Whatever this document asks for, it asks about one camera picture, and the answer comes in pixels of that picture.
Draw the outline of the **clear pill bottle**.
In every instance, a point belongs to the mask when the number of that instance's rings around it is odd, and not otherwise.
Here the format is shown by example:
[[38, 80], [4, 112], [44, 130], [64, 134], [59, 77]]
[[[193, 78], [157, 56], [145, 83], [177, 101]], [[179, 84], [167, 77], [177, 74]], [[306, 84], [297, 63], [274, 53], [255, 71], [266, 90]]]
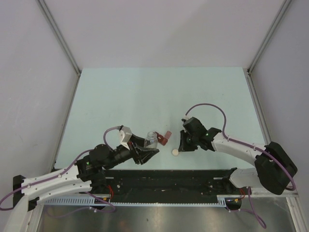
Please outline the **clear pill bottle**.
[[156, 149], [157, 145], [158, 145], [157, 134], [153, 131], [148, 132], [144, 140], [144, 147]]

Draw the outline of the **red pill organizer box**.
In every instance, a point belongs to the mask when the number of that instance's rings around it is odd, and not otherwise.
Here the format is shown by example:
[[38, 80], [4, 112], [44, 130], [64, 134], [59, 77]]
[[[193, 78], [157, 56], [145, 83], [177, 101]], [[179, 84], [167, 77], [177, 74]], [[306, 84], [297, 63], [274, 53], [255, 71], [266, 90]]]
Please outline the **red pill organizer box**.
[[158, 132], [155, 132], [155, 133], [156, 133], [156, 137], [157, 137], [158, 143], [161, 144], [162, 146], [165, 146], [168, 143], [169, 138], [172, 135], [172, 132], [170, 132], [170, 131], [167, 131], [165, 133], [165, 135], [161, 135]]

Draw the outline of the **white bottle cap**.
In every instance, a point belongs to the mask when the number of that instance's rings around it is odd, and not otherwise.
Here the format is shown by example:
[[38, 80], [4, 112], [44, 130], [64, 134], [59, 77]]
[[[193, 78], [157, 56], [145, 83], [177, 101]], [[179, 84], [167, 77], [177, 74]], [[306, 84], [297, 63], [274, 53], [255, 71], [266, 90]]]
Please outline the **white bottle cap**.
[[173, 156], [178, 156], [179, 155], [179, 151], [177, 149], [172, 150], [172, 155]]

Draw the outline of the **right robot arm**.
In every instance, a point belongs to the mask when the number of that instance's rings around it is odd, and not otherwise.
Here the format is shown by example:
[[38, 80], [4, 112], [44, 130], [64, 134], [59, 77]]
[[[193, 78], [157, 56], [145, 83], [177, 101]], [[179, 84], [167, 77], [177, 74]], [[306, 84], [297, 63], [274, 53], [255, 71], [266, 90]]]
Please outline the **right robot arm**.
[[234, 194], [242, 187], [254, 187], [281, 195], [297, 173], [296, 165], [276, 142], [267, 145], [247, 144], [224, 136], [220, 129], [206, 129], [195, 117], [184, 118], [182, 122], [179, 152], [201, 148], [229, 154], [253, 166], [249, 169], [232, 169], [228, 179], [223, 181], [223, 189], [228, 194]]

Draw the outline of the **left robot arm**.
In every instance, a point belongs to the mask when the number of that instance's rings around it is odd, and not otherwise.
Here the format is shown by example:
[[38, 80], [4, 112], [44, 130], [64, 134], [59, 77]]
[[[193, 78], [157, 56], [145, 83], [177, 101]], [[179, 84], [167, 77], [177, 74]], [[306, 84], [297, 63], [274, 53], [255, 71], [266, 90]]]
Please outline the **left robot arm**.
[[31, 211], [38, 203], [67, 193], [102, 193], [108, 185], [106, 170], [129, 159], [143, 165], [159, 153], [159, 149], [144, 147], [143, 143], [143, 138], [133, 136], [126, 145], [116, 149], [99, 144], [82, 152], [66, 168], [34, 178], [17, 175], [13, 178], [13, 206], [25, 198]]

